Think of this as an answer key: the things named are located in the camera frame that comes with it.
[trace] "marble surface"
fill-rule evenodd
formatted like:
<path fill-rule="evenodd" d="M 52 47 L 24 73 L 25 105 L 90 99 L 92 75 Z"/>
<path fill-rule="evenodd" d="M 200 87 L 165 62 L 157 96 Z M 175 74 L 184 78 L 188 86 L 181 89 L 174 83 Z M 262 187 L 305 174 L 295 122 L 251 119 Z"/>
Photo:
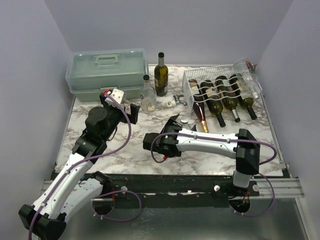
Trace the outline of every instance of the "marble surface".
<path fill-rule="evenodd" d="M 154 79 L 155 66 L 149 66 L 150 79 Z M 182 80 L 185 70 L 194 69 L 192 66 L 168 66 L 168 94 L 165 97 L 157 98 L 157 110 L 153 113 L 144 113 L 140 109 L 138 123 L 132 126 L 132 135 L 129 143 L 121 151 L 103 158 L 99 158 L 96 164 L 88 171 L 93 173 L 101 171 L 105 174 L 160 174 L 160 175 L 232 175 L 235 170 L 235 160 L 225 156 L 203 153 L 203 152 L 183 152 L 181 157 L 168 158 L 164 163 L 158 164 L 151 158 L 150 152 L 142 147 L 143 138 L 146 133 L 158 133 L 161 131 L 169 117 L 180 114 L 189 116 L 189 123 L 193 126 L 197 124 L 197 117 L 194 113 L 190 115 L 188 107 L 177 105 L 173 108 L 166 108 L 165 102 L 173 99 L 173 94 L 182 93 Z M 125 106 L 129 107 L 130 103 L 139 105 L 138 99 L 126 100 Z M 82 134 L 85 126 L 85 120 L 91 108 L 100 106 L 99 102 L 80 102 L 75 99 L 64 141 L 59 153 L 55 171 L 60 172 L 65 165 L 71 149 L 77 138 Z M 259 100 L 253 105 L 257 115 L 257 120 L 251 120 L 248 112 L 237 107 L 241 121 L 236 123 L 230 111 L 223 110 L 222 116 L 226 127 L 221 128 L 216 117 L 212 116 L 207 106 L 206 121 L 210 133 L 225 134 L 237 133 L 239 128 L 248 129 L 258 140 L 274 144 L 274 139 L 270 129 L 268 117 Z M 117 149 L 128 136 L 128 126 L 120 123 L 118 131 L 112 141 L 107 142 L 107 152 Z M 273 150 L 261 146 L 260 161 L 271 157 Z M 155 153 L 160 160 L 163 156 Z M 260 173 L 267 176 L 282 176 L 282 170 L 279 163 L 279 157 L 272 162 L 260 166 Z"/>

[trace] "upright wine bottle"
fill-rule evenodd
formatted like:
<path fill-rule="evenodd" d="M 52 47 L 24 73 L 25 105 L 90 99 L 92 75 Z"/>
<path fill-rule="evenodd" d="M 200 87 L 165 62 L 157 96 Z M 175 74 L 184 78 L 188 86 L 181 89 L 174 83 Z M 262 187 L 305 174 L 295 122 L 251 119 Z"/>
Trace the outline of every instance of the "upright wine bottle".
<path fill-rule="evenodd" d="M 238 115 L 238 112 L 236 110 L 236 107 L 238 105 L 238 101 L 234 97 L 235 95 L 232 93 L 232 88 L 230 86 L 225 86 L 223 80 L 228 80 L 226 76 L 218 76 L 215 79 L 215 85 L 217 89 L 219 90 L 220 97 L 222 99 L 222 103 L 224 107 L 232 112 L 232 115 L 234 117 L 234 121 L 236 123 L 240 122 L 240 117 Z"/>
<path fill-rule="evenodd" d="M 156 95 L 163 97 L 168 92 L 168 67 L 165 65 L 165 54 L 159 52 L 159 62 L 154 69 L 154 85 Z"/>
<path fill-rule="evenodd" d="M 235 95 L 238 96 L 237 99 L 240 105 L 247 109 L 252 120 L 256 120 L 257 115 L 255 114 L 255 111 L 252 108 L 252 105 L 254 104 L 254 99 L 251 97 L 250 92 L 243 88 L 236 74 L 233 74 L 230 77 L 229 82 L 230 84 L 232 84 L 232 89 L 235 90 Z"/>
<path fill-rule="evenodd" d="M 194 101 L 197 101 L 193 103 L 192 109 L 195 112 L 195 115 L 198 117 L 204 132 L 208 133 L 209 130 L 206 122 L 205 105 L 203 102 L 201 102 L 204 99 L 202 98 L 202 96 L 199 96 L 200 92 L 198 83 L 195 79 L 191 79 L 189 80 L 189 85 L 191 87 L 191 92 L 193 94 Z"/>
<path fill-rule="evenodd" d="M 219 100 L 219 96 L 215 90 L 214 85 L 212 84 L 212 82 L 210 80 L 205 80 L 202 83 L 200 83 L 200 92 L 203 95 L 203 98 L 207 101 L 206 104 L 209 108 L 209 111 L 216 115 L 216 118 L 218 119 L 219 125 L 221 128 L 226 126 L 226 123 L 224 121 L 224 118 L 221 115 L 222 110 L 224 109 L 224 107 L 221 104 L 221 101 Z"/>

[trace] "wall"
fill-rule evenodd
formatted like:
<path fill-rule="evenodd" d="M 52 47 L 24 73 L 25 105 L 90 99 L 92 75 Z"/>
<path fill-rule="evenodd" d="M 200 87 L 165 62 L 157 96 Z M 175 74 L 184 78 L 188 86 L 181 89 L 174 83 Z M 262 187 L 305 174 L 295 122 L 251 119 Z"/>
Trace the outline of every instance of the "wall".
<path fill-rule="evenodd" d="M 320 2 L 295 0 L 258 73 L 284 160 L 299 176 L 320 236 Z"/>
<path fill-rule="evenodd" d="M 144 48 L 169 64 L 257 63 L 292 0 L 44 0 L 72 52 Z"/>
<path fill-rule="evenodd" d="M 27 239 L 18 210 L 48 179 L 72 103 L 70 51 L 42 0 L 0 1 L 0 233 Z"/>

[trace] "white wire rack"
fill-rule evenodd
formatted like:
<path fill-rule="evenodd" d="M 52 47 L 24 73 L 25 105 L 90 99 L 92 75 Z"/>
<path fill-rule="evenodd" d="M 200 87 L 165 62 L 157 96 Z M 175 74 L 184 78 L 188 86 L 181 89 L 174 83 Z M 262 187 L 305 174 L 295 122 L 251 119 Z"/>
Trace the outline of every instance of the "white wire rack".
<path fill-rule="evenodd" d="M 217 87 L 220 85 L 216 85 L 216 78 L 219 76 L 226 76 L 227 79 L 229 79 L 233 74 L 235 74 L 234 71 L 234 65 L 221 65 L 221 66 L 214 66 L 214 67 L 206 67 L 206 68 L 197 68 L 192 70 L 186 70 L 183 73 L 183 80 L 182 80 L 182 90 L 184 93 L 185 101 L 188 105 L 188 108 L 190 112 L 192 111 L 192 107 L 194 105 L 195 99 L 194 95 L 197 96 L 203 96 L 204 94 L 200 94 L 199 90 L 201 89 L 207 89 L 207 87 L 200 87 L 201 82 L 210 80 L 213 83 L 213 88 L 217 92 L 213 95 L 216 95 L 217 98 L 215 100 L 222 100 L 224 98 L 237 98 L 238 96 L 234 93 L 237 90 L 229 89 L 229 91 L 221 91 L 219 92 Z M 249 91 L 249 88 L 247 84 L 242 80 L 242 77 L 240 75 L 237 76 L 240 81 L 240 95 L 244 98 L 251 97 L 251 92 Z M 192 89 L 190 87 L 189 81 L 190 80 L 196 80 L 198 89 Z M 229 80 L 222 80 L 224 86 L 231 87 L 234 84 L 237 84 L 236 82 L 233 84 L 230 84 Z M 229 92 L 233 93 L 232 96 L 223 96 L 221 97 L 221 93 L 223 92 Z M 196 103 L 202 103 L 205 101 L 212 101 L 211 98 L 203 99 L 202 101 L 196 101 Z"/>

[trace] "purple cable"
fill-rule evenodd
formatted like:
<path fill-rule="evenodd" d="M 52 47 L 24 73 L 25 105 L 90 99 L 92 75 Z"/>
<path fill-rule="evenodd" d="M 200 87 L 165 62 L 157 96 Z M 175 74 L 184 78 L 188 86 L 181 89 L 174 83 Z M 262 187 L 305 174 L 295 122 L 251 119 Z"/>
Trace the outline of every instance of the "purple cable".
<path fill-rule="evenodd" d="M 141 200 L 140 200 L 140 197 L 133 191 L 129 191 L 129 190 L 118 190 L 118 191 L 112 191 L 112 192 L 108 192 L 106 194 L 102 194 L 100 196 L 97 196 L 97 198 L 102 198 L 102 197 L 105 197 L 105 196 L 108 196 L 108 195 L 112 195 L 112 194 L 118 194 L 118 193 L 129 193 L 129 194 L 133 194 L 139 201 L 139 211 L 137 212 L 136 215 L 130 217 L 130 218 L 127 218 L 127 219 L 118 219 L 118 218 L 112 218 L 112 217 L 108 217 L 108 216 L 104 216 L 104 215 L 99 215 L 97 212 L 96 212 L 96 209 L 95 209 L 95 206 L 93 205 L 92 209 L 93 209 L 93 212 L 94 212 L 94 215 L 97 215 L 103 219 L 108 219 L 108 220 L 112 220 L 112 221 L 116 221 L 116 222 L 129 222 L 135 218 L 137 218 L 141 211 L 142 211 L 142 203 L 141 203 Z"/>
<path fill-rule="evenodd" d="M 159 134 L 158 136 L 156 136 L 152 143 L 151 143 L 151 148 L 150 148 L 150 152 L 151 152 L 151 156 L 153 158 L 153 160 L 157 163 L 157 164 L 161 164 L 165 161 L 164 160 L 161 160 L 161 161 L 158 161 L 155 156 L 154 156 L 154 145 L 157 141 L 157 139 L 163 137 L 163 136 L 167 136 L 167 135 L 177 135 L 177 136 L 183 136 L 183 137 L 189 137 L 189 138 L 194 138 L 195 136 L 192 135 L 192 134 L 186 134 L 186 133 L 180 133 L 180 132 L 168 132 L 168 133 L 161 133 Z M 227 142 L 226 139 L 223 139 L 223 138 L 216 138 L 216 137 L 209 137 L 209 136 L 196 136 L 197 139 L 202 139 L 202 140 L 210 140 L 210 141 L 218 141 L 218 142 Z M 261 145 L 265 145 L 265 146 L 268 146 L 270 148 L 272 148 L 273 150 L 273 156 L 270 157 L 269 159 L 265 160 L 265 161 L 262 161 L 259 163 L 259 165 L 262 165 L 262 164 L 266 164 L 266 163 L 269 163 L 271 162 L 273 159 L 276 158 L 277 156 L 277 149 L 275 146 L 273 146 L 272 144 L 268 143 L 268 142 L 264 142 L 264 141 L 257 141 L 257 140 L 246 140 L 246 139 L 230 139 L 230 142 L 236 142 L 236 143 L 249 143 L 249 144 L 261 144 Z"/>
<path fill-rule="evenodd" d="M 267 212 L 269 212 L 275 205 L 276 203 L 276 193 L 275 193 L 275 189 L 274 187 L 272 186 L 270 180 L 265 176 L 265 175 L 262 175 L 261 173 L 258 173 L 259 175 L 261 175 L 262 177 L 264 177 L 264 179 L 268 182 L 268 184 L 270 184 L 270 187 L 271 187 L 271 190 L 272 190 L 272 201 L 271 201 L 271 204 L 270 206 L 263 212 L 261 213 L 258 213 L 258 214 L 244 214 L 244 213 L 241 213 L 241 212 L 238 212 L 236 211 L 231 205 L 230 205 L 230 208 L 233 210 L 233 212 L 235 214 L 238 214 L 242 217 L 248 217 L 248 218 L 255 218 L 255 217 L 260 217 L 261 215 L 263 214 L 266 214 Z"/>
<path fill-rule="evenodd" d="M 107 98 L 110 98 L 114 103 L 115 105 L 121 110 L 121 112 L 123 113 L 124 117 L 125 117 L 125 120 L 126 122 L 128 123 L 128 127 L 129 127 L 129 132 L 128 132 L 128 137 L 126 138 L 125 142 L 119 147 L 117 148 L 116 150 L 113 150 L 113 151 L 110 151 L 110 152 L 107 152 L 107 153 L 104 153 L 104 154 L 101 154 L 101 155 L 96 155 L 96 156 L 91 156 L 91 157 L 88 157 L 88 158 L 85 158 L 79 162 L 77 162 L 76 164 L 73 164 L 71 165 L 67 171 L 70 172 L 72 169 L 74 169 L 76 166 L 78 166 L 79 164 L 82 164 L 84 162 L 87 162 L 87 161 L 90 161 L 90 160 L 93 160 L 93 159 L 97 159 L 97 158 L 102 158 L 102 157 L 105 157 L 105 156 L 108 156 L 108 155 L 111 155 L 111 154 L 114 154 L 118 151 L 120 151 L 121 149 L 123 149 L 127 143 L 129 142 L 130 140 L 130 137 L 131 137 L 131 123 L 130 123 L 130 120 L 129 120 L 129 117 L 126 113 L 126 111 L 123 109 L 123 107 L 116 101 L 114 100 L 113 97 L 111 97 L 110 95 L 106 94 L 106 97 Z M 52 188 L 52 190 L 48 193 L 48 195 L 46 196 L 46 198 L 43 200 L 43 203 L 46 204 L 48 202 L 48 200 L 50 199 L 50 197 L 52 196 L 52 194 L 54 194 L 55 190 L 58 188 L 58 186 L 61 184 L 61 182 L 65 179 L 65 177 L 67 176 L 66 173 L 64 173 L 61 178 L 56 182 L 55 186 Z M 29 228 L 29 234 L 28 234 L 28 240 L 32 240 L 32 230 L 34 228 L 34 225 L 35 225 L 35 222 L 36 222 L 36 219 L 39 215 L 39 213 L 41 212 L 41 210 L 43 209 L 43 206 L 41 205 L 38 210 L 35 212 L 33 218 L 32 218 L 32 221 L 30 223 L 30 228 Z"/>

